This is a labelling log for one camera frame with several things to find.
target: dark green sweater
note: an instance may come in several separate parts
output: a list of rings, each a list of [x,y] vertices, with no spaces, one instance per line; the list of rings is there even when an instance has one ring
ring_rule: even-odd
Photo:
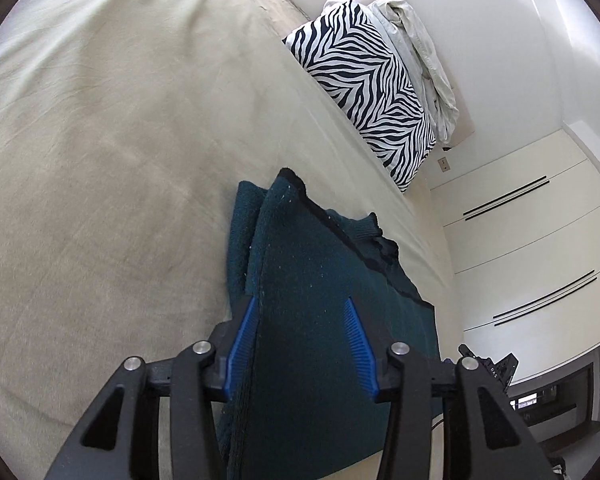
[[[227,282],[232,304],[247,293],[260,306],[253,365],[219,426],[229,478],[314,480],[382,449],[389,406],[358,385],[345,300],[375,305],[396,339],[440,354],[433,306],[404,274],[376,215],[356,221],[324,211],[291,170],[268,190],[241,182]]]

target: metal screw head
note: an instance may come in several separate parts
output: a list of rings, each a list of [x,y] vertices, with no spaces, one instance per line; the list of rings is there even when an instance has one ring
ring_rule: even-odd
[[[211,343],[209,341],[198,341],[193,345],[193,351],[196,354],[206,354],[211,350]]]
[[[391,345],[391,352],[396,355],[405,355],[409,353],[409,345],[407,343],[403,343],[402,341],[397,341]]]
[[[132,372],[133,370],[138,370],[140,365],[142,364],[142,359],[139,357],[129,357],[125,360],[125,370],[129,370]]]
[[[473,357],[463,357],[462,366],[467,370],[475,370],[478,367],[478,361]]]

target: white wardrobe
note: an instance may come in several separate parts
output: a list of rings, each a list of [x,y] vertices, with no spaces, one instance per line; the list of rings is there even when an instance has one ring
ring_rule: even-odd
[[[520,382],[600,344],[600,174],[566,133],[431,193],[473,352]]]

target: black device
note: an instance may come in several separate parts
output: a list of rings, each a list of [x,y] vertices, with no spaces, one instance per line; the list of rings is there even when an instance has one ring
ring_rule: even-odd
[[[518,364],[494,364],[462,346],[456,363],[395,341],[367,306],[347,301],[344,323],[361,384],[391,402],[379,480],[429,479],[431,403],[444,406],[446,480],[555,480],[505,394]],[[258,313],[250,296],[234,319],[176,357],[127,358],[74,427],[46,480],[158,480],[158,402],[171,397],[173,480],[221,480],[211,402],[227,402],[248,366]]]

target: beige bed sheet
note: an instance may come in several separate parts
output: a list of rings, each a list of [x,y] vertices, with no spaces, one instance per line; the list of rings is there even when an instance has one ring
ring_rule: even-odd
[[[461,341],[429,191],[401,195],[280,37],[286,0],[21,0],[0,28],[0,453],[40,480],[129,355],[168,358],[228,313],[238,182],[292,168],[378,213],[442,357]]]

